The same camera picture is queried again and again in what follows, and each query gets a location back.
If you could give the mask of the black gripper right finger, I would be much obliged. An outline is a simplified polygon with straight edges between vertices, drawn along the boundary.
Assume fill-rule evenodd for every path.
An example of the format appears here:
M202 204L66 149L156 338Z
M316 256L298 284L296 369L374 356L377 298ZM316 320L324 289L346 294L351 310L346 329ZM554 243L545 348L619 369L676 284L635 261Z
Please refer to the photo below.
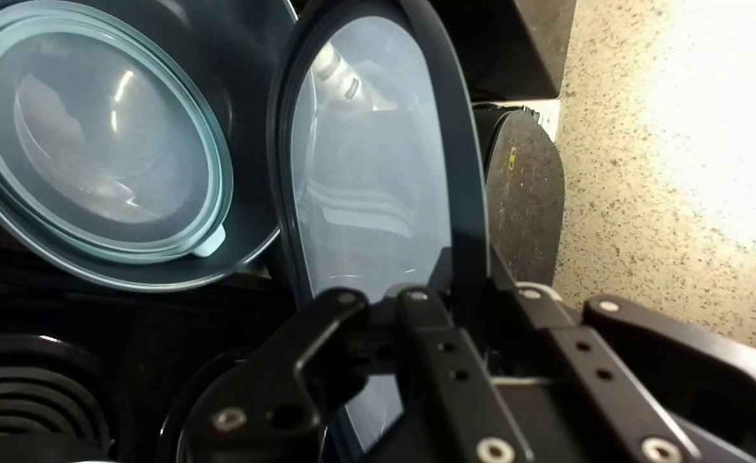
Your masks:
M525 320L548 339L562 372L592 404L607 437L635 463L698 463L701 451L630 373L611 348L575 325L548 285L520 284Z

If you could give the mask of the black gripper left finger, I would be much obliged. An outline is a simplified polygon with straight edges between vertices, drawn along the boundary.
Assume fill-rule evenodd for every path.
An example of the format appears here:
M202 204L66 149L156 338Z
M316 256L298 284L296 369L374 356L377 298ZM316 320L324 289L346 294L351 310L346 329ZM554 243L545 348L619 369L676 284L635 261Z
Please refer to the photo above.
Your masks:
M532 463L535 451L464 329L426 289L397 294L412 392L423 401L423 423L440 463Z

